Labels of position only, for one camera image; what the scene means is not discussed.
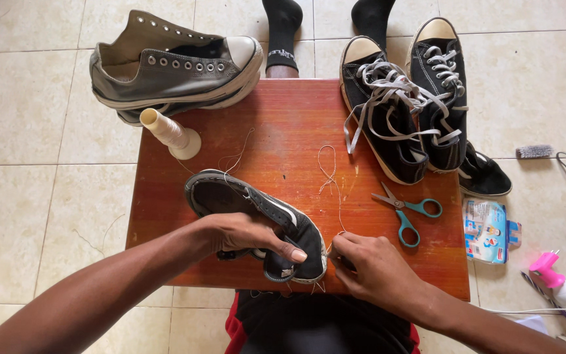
scissors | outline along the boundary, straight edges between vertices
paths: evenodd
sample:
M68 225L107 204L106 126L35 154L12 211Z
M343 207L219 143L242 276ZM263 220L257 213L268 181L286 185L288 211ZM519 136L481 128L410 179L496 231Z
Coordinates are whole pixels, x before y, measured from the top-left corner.
M431 199L431 198L423 199L423 200L421 200L421 202L419 204L402 202L402 201L400 201L400 200L398 200L397 198L394 197L394 194L392 194L390 192L388 187L386 187L386 185L383 182L381 182L381 185L384 186L384 189L386 190L388 197L386 198L382 195L378 195L378 194L374 194L374 193L372 193L372 195L375 196L375 197L378 197L379 199L383 200L386 203L392 204L394 206L394 208L396 209L397 215L399 216L399 219L401 220L401 228L399 229L399 239L401 240L402 244L404 244L407 247L418 246L418 243L421 242L421 236L418 234L418 231L416 229L414 229L414 226L412 226L412 223L407 219L405 214L401 211L401 208L403 208L403 207L410 208L410 209L412 209L416 212L419 212L419 213L421 213L421 214L423 214L427 217L439 217L440 214L442 214L442 205L440 205L440 203L438 203L438 201L436 199ZM437 214L430 214L430 213L425 211L424 205L425 205L425 203L428 203L428 202L435 204L438 207L439 212ZM405 230L405 229L410 229L410 230L414 231L414 233L416 234L416 242L413 245L405 242L405 240L403 239L403 230Z

gray sneaker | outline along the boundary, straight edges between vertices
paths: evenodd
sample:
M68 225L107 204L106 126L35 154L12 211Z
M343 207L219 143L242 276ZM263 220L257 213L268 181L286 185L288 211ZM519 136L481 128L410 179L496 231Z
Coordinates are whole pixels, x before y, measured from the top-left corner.
M148 107L167 115L239 102L259 80L262 60L255 38L206 35L132 10L113 44L96 45L90 76L98 101L141 125L136 112Z

black shorts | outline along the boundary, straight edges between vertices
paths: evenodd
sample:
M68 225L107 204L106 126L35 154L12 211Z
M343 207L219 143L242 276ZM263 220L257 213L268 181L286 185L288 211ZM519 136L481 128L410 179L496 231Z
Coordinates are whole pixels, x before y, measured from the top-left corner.
M239 290L226 354L420 354L410 322L346 295Z

orange wooden stool top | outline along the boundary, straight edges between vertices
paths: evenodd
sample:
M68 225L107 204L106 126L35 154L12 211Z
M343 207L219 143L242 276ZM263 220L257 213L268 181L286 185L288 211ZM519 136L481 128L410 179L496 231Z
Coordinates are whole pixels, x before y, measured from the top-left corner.
M318 168L318 150L324 145L333 146L337 163L335 180L342 192L342 222L347 231L387 237L420 278L468 301L467 257L457 173L428 171L423 180L413 186L390 181L363 137L355 154L347 154L342 127L348 115L337 79L263 79L246 99L229 108L194 109L173 119L196 130L202 137L200 153L183 161L194 173L206 168L219 169L219 159L239 154L248 131L255 128L233 176L303 211L318 226L327 246L342 228L335 186L318 193L326 181ZM222 160L222 170L226 170L227 160ZM321 163L331 174L332 149L323 149ZM166 146L143 129L126 248L197 219L183 192L190 175ZM421 235L418 247L408 248L399 242L401 223L394 207L370 196L384 193L381 181L400 200L418 203L423 198L434 198L443 206L443 213L437 219L405 210ZM288 290L286 284L267 280L262 263L250 256L220 262L212 255L169 285ZM289 285L295 292L322 291L317 286L295 282ZM346 292L330 262L320 285L327 293Z

black sock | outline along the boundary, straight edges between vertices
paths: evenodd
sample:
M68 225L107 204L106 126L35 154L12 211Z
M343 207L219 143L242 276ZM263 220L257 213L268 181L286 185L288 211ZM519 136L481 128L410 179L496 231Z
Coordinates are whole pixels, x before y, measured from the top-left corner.
M360 35L371 37L386 51L388 16L395 0L358 0L351 10L351 19Z
M265 68L272 65L285 65L295 68L294 34L303 22L303 10L293 0L262 0L270 26L270 43L268 44L268 62Z

